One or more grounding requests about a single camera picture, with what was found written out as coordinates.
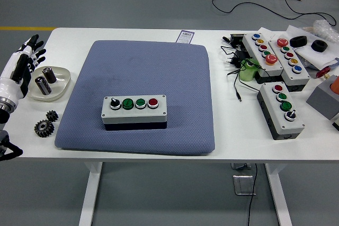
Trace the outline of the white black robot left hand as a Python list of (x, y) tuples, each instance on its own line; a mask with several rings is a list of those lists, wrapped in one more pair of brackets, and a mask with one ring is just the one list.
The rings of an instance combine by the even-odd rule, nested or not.
[(36, 34), (14, 52), (1, 73), (1, 97), (11, 101), (22, 99), (35, 68), (45, 60), (43, 41)]

